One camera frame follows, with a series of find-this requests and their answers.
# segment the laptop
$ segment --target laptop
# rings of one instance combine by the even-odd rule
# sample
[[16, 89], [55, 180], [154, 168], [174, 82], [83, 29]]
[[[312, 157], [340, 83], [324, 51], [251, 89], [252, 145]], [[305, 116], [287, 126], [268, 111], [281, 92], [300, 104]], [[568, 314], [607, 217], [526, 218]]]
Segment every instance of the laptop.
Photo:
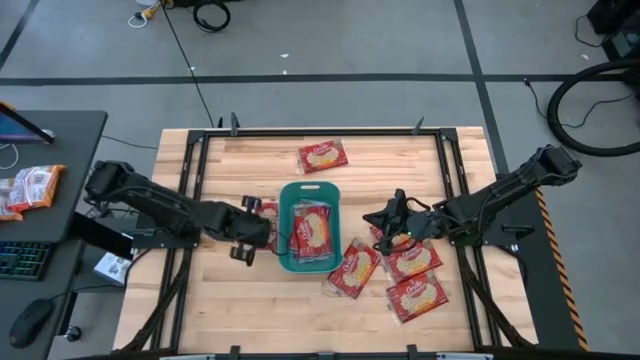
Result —
[[51, 130], [40, 129], [0, 102], [0, 144], [53, 144], [54, 139]]

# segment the floor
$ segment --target floor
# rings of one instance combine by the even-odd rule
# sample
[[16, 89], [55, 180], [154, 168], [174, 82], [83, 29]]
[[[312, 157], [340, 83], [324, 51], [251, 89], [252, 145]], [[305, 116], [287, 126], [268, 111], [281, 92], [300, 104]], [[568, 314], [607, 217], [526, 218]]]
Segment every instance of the floor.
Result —
[[[219, 34], [200, 32], [185, 9], [169, 17], [213, 119], [234, 111], [244, 127], [413, 125], [422, 116], [424, 125], [479, 125], [504, 172], [557, 143], [522, 74], [571, 74], [606, 61], [573, 38], [575, 19], [594, 2], [243, 0], [229, 3], [233, 18]], [[105, 134], [143, 145], [157, 145], [163, 128], [209, 126], [164, 15], [143, 29], [127, 26], [140, 9], [134, 0], [4, 0], [0, 99], [19, 109], [105, 110]], [[598, 40], [586, 21], [580, 36]], [[533, 83], [543, 107], [557, 86]], [[560, 115], [579, 122], [594, 102], [628, 91], [581, 84]], [[633, 99], [601, 106], [575, 136], [603, 146], [636, 141], [639, 111]], [[576, 154], [578, 179], [545, 189], [596, 351], [640, 354], [638, 156]], [[103, 139], [96, 159], [126, 160], [150, 175], [155, 152]], [[57, 339], [50, 359], [111, 348], [122, 299], [108, 296], [80, 296], [72, 322], [87, 328], [85, 337]]]

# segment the computer mouse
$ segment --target computer mouse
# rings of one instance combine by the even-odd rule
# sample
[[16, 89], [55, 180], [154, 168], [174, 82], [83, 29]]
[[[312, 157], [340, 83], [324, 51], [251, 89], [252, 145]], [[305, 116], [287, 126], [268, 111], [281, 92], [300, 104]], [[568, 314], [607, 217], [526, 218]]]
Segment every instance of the computer mouse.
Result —
[[53, 301], [50, 299], [34, 300], [13, 322], [9, 331], [9, 343], [22, 349], [33, 343], [53, 312]]

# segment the snack package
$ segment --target snack package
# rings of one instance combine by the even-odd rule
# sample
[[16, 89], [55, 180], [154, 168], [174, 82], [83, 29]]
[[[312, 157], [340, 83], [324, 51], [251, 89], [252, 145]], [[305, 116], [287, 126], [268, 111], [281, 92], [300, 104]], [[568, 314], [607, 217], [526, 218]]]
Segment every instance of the snack package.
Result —
[[379, 263], [377, 251], [357, 239], [353, 240], [340, 267], [329, 275], [328, 285], [339, 295], [357, 299]]
[[269, 244], [266, 247], [259, 248], [258, 250], [271, 250], [276, 251], [277, 239], [278, 239], [278, 204], [277, 203], [262, 203], [262, 206], [256, 210], [256, 214], [260, 217], [271, 221], [271, 232], [269, 233]]
[[294, 206], [294, 255], [299, 261], [326, 259], [333, 255], [329, 228], [330, 207], [303, 201]]
[[[381, 236], [382, 232], [375, 233], [374, 236], [376, 235]], [[392, 252], [389, 256], [383, 256], [382, 262], [395, 284], [442, 265], [438, 253], [428, 239], [424, 240], [422, 244], [413, 246], [413, 238], [407, 234], [400, 234], [394, 236], [391, 241], [396, 252]]]
[[46, 165], [20, 170], [9, 193], [9, 210], [23, 212], [39, 207], [51, 207], [60, 172], [66, 168], [64, 165]]
[[400, 324], [449, 301], [433, 271], [388, 288], [387, 297], [389, 309], [393, 311], [394, 318]]
[[14, 179], [0, 179], [0, 221], [22, 220], [20, 213], [13, 212], [7, 208], [13, 183]]
[[349, 163], [341, 140], [332, 140], [298, 149], [298, 163], [305, 174]]

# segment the wooden tabletop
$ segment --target wooden tabletop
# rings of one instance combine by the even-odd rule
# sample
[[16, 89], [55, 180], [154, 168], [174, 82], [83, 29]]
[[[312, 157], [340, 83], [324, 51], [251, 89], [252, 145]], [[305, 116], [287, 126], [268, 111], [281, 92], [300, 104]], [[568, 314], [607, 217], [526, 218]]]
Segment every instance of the wooden tabletop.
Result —
[[[186, 129], [163, 132], [153, 181], [177, 189], [187, 133]], [[458, 135], [473, 192], [495, 180], [489, 149], [481, 127], [460, 127]], [[239, 205], [242, 195], [275, 200], [287, 183], [331, 181], [341, 192], [344, 250], [356, 237], [372, 244], [362, 215], [384, 208], [396, 188], [427, 204], [445, 198], [433, 137], [343, 137], [349, 165], [301, 175], [296, 149], [331, 139], [214, 138], [209, 144], [202, 199], [234, 205]], [[187, 195], [193, 191], [198, 147]], [[449, 148], [447, 152], [452, 167]], [[385, 290], [390, 282], [380, 266], [360, 297], [352, 300], [323, 292], [326, 274], [288, 273], [270, 252], [260, 252], [254, 265], [246, 267], [229, 259], [229, 244], [203, 237], [191, 266], [180, 353], [228, 353], [232, 345], [240, 345], [245, 353], [396, 352], [406, 351], [407, 344], [417, 344], [420, 351], [472, 350], [454, 248], [446, 239], [434, 240], [433, 245], [444, 263], [435, 273], [449, 302], [397, 326], [386, 306]], [[484, 247], [483, 252], [497, 305], [525, 338], [536, 342], [516, 259], [492, 247]], [[474, 266], [470, 251], [468, 257]], [[164, 259], [165, 250], [154, 250], [132, 269], [114, 348], [129, 342], [156, 306]], [[483, 340], [489, 344], [484, 310], [476, 303]], [[168, 344], [173, 310], [168, 314], [164, 345]]]

